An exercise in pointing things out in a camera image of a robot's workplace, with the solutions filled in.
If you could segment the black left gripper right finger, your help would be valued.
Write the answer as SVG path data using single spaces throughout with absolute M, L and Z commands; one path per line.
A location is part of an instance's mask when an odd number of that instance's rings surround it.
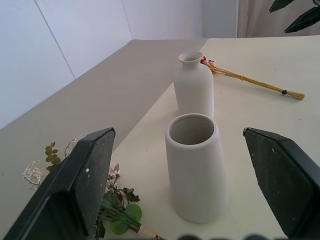
M 293 140 L 246 127 L 258 186 L 289 239 L 320 240 L 320 166 Z

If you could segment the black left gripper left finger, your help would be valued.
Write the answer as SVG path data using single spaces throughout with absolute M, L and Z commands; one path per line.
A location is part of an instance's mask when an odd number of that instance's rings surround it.
M 88 134 L 44 179 L 3 240 L 87 240 L 103 201 L 116 131 Z

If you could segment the white wide-mouth ceramic vase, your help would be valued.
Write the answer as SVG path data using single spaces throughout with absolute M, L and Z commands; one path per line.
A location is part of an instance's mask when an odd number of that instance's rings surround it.
M 165 130 L 165 148 L 175 211 L 193 223 L 217 220 L 228 205 L 228 178 L 217 124 L 203 114 L 181 115 Z

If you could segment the white narrow-neck ceramic vase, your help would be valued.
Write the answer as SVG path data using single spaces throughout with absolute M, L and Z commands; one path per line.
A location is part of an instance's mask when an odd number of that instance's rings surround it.
M 181 66 L 173 85 L 181 115 L 202 114 L 214 117 L 213 73 L 201 63 L 203 59 L 199 51 L 184 52 L 178 57 Z

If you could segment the yellow dried stem bundle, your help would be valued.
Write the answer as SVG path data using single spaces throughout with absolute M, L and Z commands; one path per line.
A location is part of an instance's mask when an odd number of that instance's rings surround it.
M 245 77 L 243 75 L 239 75 L 234 72 L 230 72 L 228 70 L 219 68 L 216 66 L 216 63 L 213 60 L 207 59 L 205 56 L 202 57 L 202 59 L 200 60 L 200 63 L 207 66 L 213 74 L 227 76 L 227 77 L 238 79 L 238 80 L 241 80 L 241 81 L 244 81 L 247 83 L 251 83 L 251 84 L 272 90 L 272 91 L 276 91 L 278 93 L 281 93 L 282 95 L 288 95 L 288 96 L 295 98 L 297 100 L 303 100 L 305 98 L 305 95 L 303 93 L 288 91 L 286 89 L 282 89 L 282 88 L 279 88 L 279 87 L 276 87 L 276 86 L 273 86 L 273 85 L 270 85 L 270 84 L 267 84 L 267 83 L 264 83 L 261 81 L 257 81 L 257 80 Z

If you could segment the dark green plant leaves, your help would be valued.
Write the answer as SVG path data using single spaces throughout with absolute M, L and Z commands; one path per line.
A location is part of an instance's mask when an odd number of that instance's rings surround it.
M 274 0 L 269 8 L 269 12 L 273 13 L 281 10 L 291 4 L 295 0 Z M 286 34 L 299 32 L 318 22 L 320 22 L 320 0 L 312 0 L 314 6 L 302 15 L 297 17 L 285 30 Z

